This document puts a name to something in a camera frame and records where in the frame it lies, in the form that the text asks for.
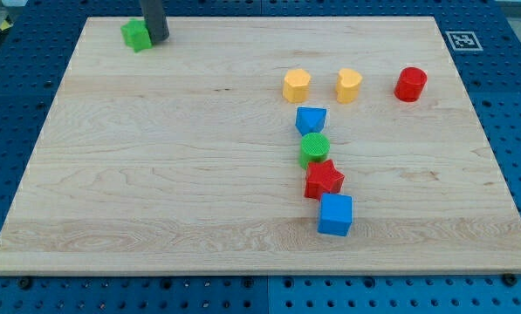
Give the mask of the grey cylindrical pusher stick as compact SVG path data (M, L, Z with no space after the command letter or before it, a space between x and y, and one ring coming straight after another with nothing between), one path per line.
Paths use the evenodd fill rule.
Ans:
M140 0L141 12L152 44L169 38L169 28L162 0Z

